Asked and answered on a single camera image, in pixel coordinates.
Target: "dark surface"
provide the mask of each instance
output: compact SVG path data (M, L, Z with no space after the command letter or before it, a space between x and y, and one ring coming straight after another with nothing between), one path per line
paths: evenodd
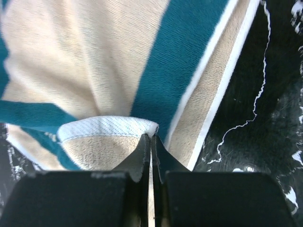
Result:
M298 12L293 20L294 4L267 0L267 49L267 16L259 6L194 171L269 174L303 226L303 36L295 32L303 17Z
M168 173L172 227L296 227L277 183L260 173Z
M12 192L0 227L123 226L138 202L132 195L133 206L125 205L134 191L128 176L88 171L25 176Z
M163 146L159 136L151 140L152 176L155 203L155 227L161 227L163 220L168 220L169 210L166 203L166 193L163 188L167 171L190 173Z
M6 141L7 131L0 124L0 204L3 206L16 184L28 172L33 172L33 164Z
M141 136L136 149L126 159L124 159L114 171L127 171L131 179L138 183L140 193L139 209L137 214L141 218L141 227L148 226L148 190L149 173L151 161L150 138L147 134Z

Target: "white stripe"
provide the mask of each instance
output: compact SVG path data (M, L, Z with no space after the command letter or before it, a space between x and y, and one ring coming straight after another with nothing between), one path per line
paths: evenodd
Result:
M206 50L205 50L202 58L200 59L198 67L196 68L196 71L194 72L194 75L193 75L188 87L186 88L185 93L183 94L183 96L180 100L180 103L178 105L177 111L170 123L169 131L168 131L168 134L167 134L167 136L165 138L165 142L164 142L164 146L166 149L169 148L172 134L174 133L174 131L177 127L177 124L181 118L181 115L183 114L185 106L188 103L189 98L193 94L193 92L201 78L201 75L227 25L227 22L228 22L230 16L232 15L232 12L233 12L237 2L238 2L238 0L229 0L228 4L226 5L226 7L224 9L223 14L221 15L221 18L220 18L218 24L216 25L216 27L214 29L214 33L213 33L212 37L210 38L209 43L207 44Z
M222 76L222 80L220 82L220 85L218 87L217 94L214 97L214 101L207 113L207 116L205 118L205 121L202 125L201 131L199 133L198 139L196 141L193 153L190 157L189 163L187 165L187 168L189 170L193 170L195 167L195 164L198 160L202 145L204 143L204 140L206 138L206 135L208 133L208 130L210 128L210 125L214 119L214 116L219 108L219 105L221 103L221 100L225 94L225 91L227 89L227 86L229 84L230 78L232 76L233 70L236 66L237 60L239 58L239 55L241 53L242 47L244 45L245 39L247 37L247 34L250 30L251 24L254 20L255 14L257 12L259 6L258 0L250 0L249 6L247 8L243 23L241 25L241 28L239 30L239 33L237 35L236 41L234 43L234 46L232 48L231 55L229 57L228 63L226 65L225 71Z
M140 138L147 133L152 137L158 124L135 117L98 116L61 125L57 135L64 143L87 136L131 136Z

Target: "white speck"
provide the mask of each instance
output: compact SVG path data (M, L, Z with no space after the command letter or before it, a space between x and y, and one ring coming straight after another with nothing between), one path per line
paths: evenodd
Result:
M303 9L303 2L297 0L297 2L292 7L292 15L294 15L295 17L297 17L297 15L296 15L297 13L299 13L299 15L301 15L302 9Z
M257 108L256 104L257 104L257 100L261 97L261 95L262 95L262 93L263 93L263 91L264 91L264 86L265 86L265 84L266 84L266 72L265 72L265 69L266 69L266 65L267 65L267 64L266 64L266 57L265 57L265 54L266 54L266 51L267 51L267 49L268 49L268 45L269 45L269 42L270 42L270 34L271 34L271 27L270 27L270 13L269 13L269 11L268 11L267 8L266 8L266 6L267 6L267 5L266 5L266 2L265 2L265 1L261 1L261 4L264 6L264 13L265 13L265 15L267 16L268 36L267 36L266 48L265 48L264 54L263 54L263 83L262 83L262 86L261 86L261 89L260 89L258 95L257 95L256 98L255 98L255 101L254 101L254 108L253 108L253 110L252 110L252 112L253 112L253 114L254 114L255 116L254 116L254 118L253 118L252 120L247 120L247 121L245 122L245 124L237 125L237 126L231 128L231 129L229 129L229 130L223 135L223 138L222 138L221 143L219 143L218 146L217 146L217 153L218 153L219 156L220 156L219 159L218 159L218 160L217 160L217 159L216 159L216 160L211 160L211 161L208 162L207 164L212 164L213 162L221 162L221 160L222 160L222 155L221 155L221 152L220 152L219 148L223 145L225 136L226 136L230 131L235 130L235 129L237 129L237 128L243 128L245 125L248 125L249 122L253 122L253 121L256 119L256 117L257 117L257 114L256 114L256 108Z
M249 167L246 168L246 171L247 171L247 172L254 172L255 169L254 169L253 167L250 167L250 166L249 166Z
M37 173L41 174L41 175L46 175L48 173L48 171L40 170L40 171L37 171Z
M296 33L299 33L299 32L300 32L300 24L301 24L301 22L299 22L298 25L294 28L294 31L295 31Z
M303 48L303 46L300 46L300 48L298 49L298 51L301 54L301 57L302 57L302 48ZM303 61L301 61L301 64L300 64L300 74L301 74L301 78L303 78ZM302 84L302 88L300 89L300 98L302 98L302 97L303 97L303 84ZM299 122L300 122L300 124L303 124L303 107L302 107L301 100L299 101L299 107L302 111L301 116L299 116Z
M12 146L9 146L8 155L9 155L10 169L11 169L11 172L12 172L11 176L13 177L14 180L19 180L21 178L20 173L22 173L23 175L26 174L26 172L22 168L22 166L24 164L24 160L18 159L19 162L20 162L20 165L19 166L14 166L13 157L15 156L15 150Z
M2 198L1 192L0 192L0 204L1 204L2 206L4 206L4 201L3 201L3 198Z
M289 193L284 193L284 195L290 202L292 202L296 206L296 208L292 211L292 215L294 215L297 212L297 210L299 209L299 206L297 203L297 197L294 192L294 189L292 187L290 187Z
M303 166L303 162L302 162L302 160L301 160L301 153L302 153L302 151L299 150L299 151L295 152L295 153L292 155L292 157L293 157L294 160L300 162L300 164Z
M42 170L41 167L37 163L34 163L34 162L33 162L33 167L36 171L41 171Z
M241 169L239 169L239 168L235 168L235 169L233 170L233 172L244 172L244 171L241 170Z
M57 136L55 134L51 134L49 132L44 133L45 136L48 136L53 142L57 142Z

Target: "fabric edge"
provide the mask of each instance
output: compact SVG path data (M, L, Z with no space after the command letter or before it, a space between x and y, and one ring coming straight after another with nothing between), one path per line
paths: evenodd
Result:
M229 2L227 3L222 15L221 15L221 18L220 20L218 21L215 29L214 29L214 33L213 35L211 36L210 38L210 41L208 42L207 44L207 47L205 49L205 52L204 54L202 55L199 63L198 63L198 66L193 74L193 77L189 83L189 85L187 86L184 94L182 95L181 97L181 100L179 102L179 105L177 107L177 110L175 112L175 115L174 117L172 118L171 120L171 123L170 123L170 127L169 127L169 131L168 131L168 135L164 141L164 147L166 149L169 148L170 146L170 142L171 142L171 138L172 138L172 135L173 135L173 132L175 131L176 127L177 127L177 124L181 118L181 115L183 114L184 112L184 108L186 107L186 104L188 103L189 101L189 98L191 97L191 95L193 94L201 76L202 76L202 73L203 71L205 70L206 66L207 66L207 63L232 15L232 12L234 11L236 5L238 3L238 0L229 0Z
M257 12L259 6L258 0L250 0L250 4L247 8L245 18L243 20L243 23L241 25L241 28L239 30L239 33L237 35L237 38L235 40L231 55L229 57L228 63L225 67L220 85L217 89L217 93L214 97L213 103L206 115L205 121L202 125L201 131L199 133L199 136L196 140L196 144L193 150L193 153L191 155L191 158L188 162L187 168L190 171L193 171L196 162L198 160L199 154L201 152L202 146L204 144L204 140L207 136L207 133L209 131L209 128L211 126L211 123L214 119L214 116L220 106L221 100L224 97L225 91L228 87L230 78L232 76L233 70L236 66L236 63L238 61L238 58L240 56L241 50L243 48L243 45L245 43L246 37L248 35L248 32L250 30L250 27L252 25L252 22L254 20L255 14Z
M18 142L18 140L12 135L11 132L9 132L10 127L17 127L18 126L14 126L14 125L9 125L7 124L7 129L8 129L8 136L7 136L7 142L9 142L13 147L15 147L21 154L23 154L27 159L29 159L31 162L33 163L38 163L38 165L43 169L43 170L53 170L51 169L51 167L44 165L43 162L40 162L39 160L37 160L35 158L34 155L32 155L31 153L29 153L27 151L27 149L20 143ZM36 146L39 146L40 149L45 149L43 148L41 145L39 145L39 142L37 140L35 140L34 138L32 138L29 134L27 134L25 131L22 131L21 128L18 127L18 129L20 130L20 133L23 133L24 135L26 135L26 137L28 137L28 139L31 139L33 142L36 143ZM59 162L59 160L57 159L57 156L52 154L51 152L47 151L47 155L50 156L51 159L53 159L54 162L57 162L58 165L58 169L57 170L67 170L66 168L64 168L61 163Z
M94 121L98 127L85 127L88 121ZM157 133L158 127L159 125L155 122L135 117L97 116L64 124L59 128L57 135L62 143L87 136L129 136L140 138L142 134L147 133L151 138Z

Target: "striped fabric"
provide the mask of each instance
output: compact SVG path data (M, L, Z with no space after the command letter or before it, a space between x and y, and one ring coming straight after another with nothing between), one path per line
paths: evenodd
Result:
M47 170L111 169L157 133L193 169L257 0L2 3L0 122Z

